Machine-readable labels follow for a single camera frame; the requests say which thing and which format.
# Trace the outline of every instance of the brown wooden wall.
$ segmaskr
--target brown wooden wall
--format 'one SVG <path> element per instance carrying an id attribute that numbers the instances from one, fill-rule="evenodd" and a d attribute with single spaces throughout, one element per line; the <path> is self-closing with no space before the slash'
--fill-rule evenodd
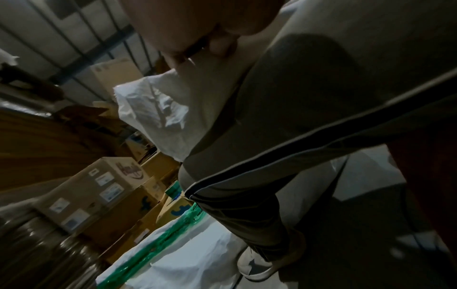
<path id="1" fill-rule="evenodd" d="M 0 191 L 72 176 L 109 155 L 54 120 L 0 110 Z"/>

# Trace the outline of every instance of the pants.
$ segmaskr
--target pants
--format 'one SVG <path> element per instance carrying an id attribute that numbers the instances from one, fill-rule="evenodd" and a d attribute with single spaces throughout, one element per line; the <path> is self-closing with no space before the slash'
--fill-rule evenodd
<path id="1" fill-rule="evenodd" d="M 285 37 L 251 69 L 184 161 L 180 184 L 209 215 L 275 261 L 289 243 L 275 193 L 300 171 L 454 115 L 455 96 L 433 89 L 386 107 L 338 44 L 322 36 Z"/>

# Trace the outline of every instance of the concrete floor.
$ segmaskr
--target concrete floor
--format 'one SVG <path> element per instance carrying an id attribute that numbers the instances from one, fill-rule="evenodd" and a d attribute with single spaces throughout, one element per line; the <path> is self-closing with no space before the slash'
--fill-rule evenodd
<path id="1" fill-rule="evenodd" d="M 385 146 L 351 155 L 339 180 L 296 226 L 307 237 L 304 258 L 267 281 L 242 279 L 236 288 L 450 288 L 445 279 L 456 276 L 442 272 L 452 274 L 452 266 L 430 261 L 414 240 L 400 209 L 404 179 L 388 159 Z M 441 256 L 435 245 L 446 251 L 444 244 L 408 192 L 407 206 L 421 245 Z"/>

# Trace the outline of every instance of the green object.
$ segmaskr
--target green object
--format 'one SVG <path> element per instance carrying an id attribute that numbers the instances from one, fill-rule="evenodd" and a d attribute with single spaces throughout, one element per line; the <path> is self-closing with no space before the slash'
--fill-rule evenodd
<path id="1" fill-rule="evenodd" d="M 206 215 L 197 204 L 194 204 L 187 210 L 177 222 L 163 234 L 152 241 L 149 245 L 141 249 L 127 262 L 118 267 L 109 275 L 97 288 L 115 289 L 124 284 L 141 268 L 143 268 L 152 258 L 161 253 L 165 248 L 171 245 L 176 239 L 184 234 L 189 228 L 199 223 Z"/>
<path id="2" fill-rule="evenodd" d="M 177 199 L 181 195 L 182 189 L 178 181 L 175 181 L 171 187 L 169 187 L 165 193 L 173 200 Z"/>

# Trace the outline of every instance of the foot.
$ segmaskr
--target foot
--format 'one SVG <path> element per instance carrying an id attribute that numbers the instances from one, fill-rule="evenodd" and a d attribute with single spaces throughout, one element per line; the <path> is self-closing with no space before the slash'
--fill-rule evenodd
<path id="1" fill-rule="evenodd" d="M 305 253 L 305 236 L 295 229 L 288 229 L 290 237 L 289 252 L 282 259 L 267 262 L 253 249 L 247 248 L 238 259 L 238 269 L 246 279 L 254 282 L 265 281 L 284 266 L 299 260 Z"/>

